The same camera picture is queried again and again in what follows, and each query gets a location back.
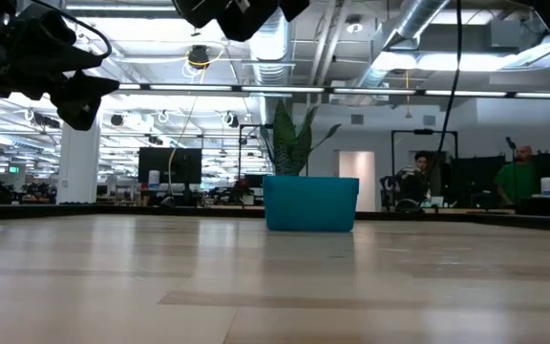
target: potted plant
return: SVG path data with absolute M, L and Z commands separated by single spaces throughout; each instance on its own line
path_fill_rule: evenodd
M 359 180 L 354 178 L 299 177 L 311 152 L 334 136 L 341 124 L 311 147 L 311 123 L 317 107 L 310 109 L 297 134 L 292 118 L 280 101 L 275 110 L 272 139 L 266 127 L 261 136 L 275 167 L 275 176 L 264 178 L 264 211 L 271 230 L 350 231 L 355 220 Z

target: ventilation duct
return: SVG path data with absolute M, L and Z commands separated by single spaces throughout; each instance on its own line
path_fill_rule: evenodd
M 282 10 L 277 9 L 273 15 L 249 40 L 251 57 L 257 61 L 284 61 L 287 56 L 288 23 Z M 286 85 L 289 77 L 289 66 L 277 64 L 254 65 L 254 76 L 259 85 Z M 279 99 L 261 98 L 261 122 L 271 123 Z
M 361 88 L 378 87 L 391 70 L 391 67 L 382 67 L 380 63 L 378 63 L 379 55 L 382 53 L 383 49 L 407 39 L 418 38 L 434 20 L 438 12 L 448 3 L 449 0 L 405 0 L 401 6 L 400 15 L 396 17 L 396 24 L 389 36 L 385 40 L 375 40 L 378 44 L 378 46 L 375 47 L 376 51 L 373 52 L 375 60 L 362 76 L 357 79 L 354 86 Z M 382 25 L 377 29 L 375 36 L 377 38 L 384 37 Z M 361 98 L 362 97 L 359 96 L 350 97 L 347 103 L 349 105 L 357 105 L 361 101 Z

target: snake plant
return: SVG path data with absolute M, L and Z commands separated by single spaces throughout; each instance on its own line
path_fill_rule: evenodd
M 332 126 L 326 136 L 311 147 L 313 140 L 311 123 L 316 113 L 317 107 L 307 111 L 303 126 L 297 135 L 292 117 L 284 103 L 280 101 L 275 109 L 273 139 L 271 139 L 268 129 L 261 126 L 260 133 L 266 145 L 268 157 L 275 166 L 275 175 L 298 176 L 307 165 L 309 154 L 325 140 L 331 138 L 341 126 L 341 124 Z

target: floor board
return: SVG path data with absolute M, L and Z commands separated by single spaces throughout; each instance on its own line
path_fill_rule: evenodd
M 0 343 L 550 342 L 550 232 L 95 215 L 0 222 Z

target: green shirt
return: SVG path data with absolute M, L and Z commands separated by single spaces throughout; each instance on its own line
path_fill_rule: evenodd
M 517 195 L 515 194 L 515 174 L 517 174 Z M 505 165 L 497 172 L 496 184 L 502 187 L 511 202 L 518 204 L 518 200 L 532 197 L 536 192 L 534 165 L 532 163 Z

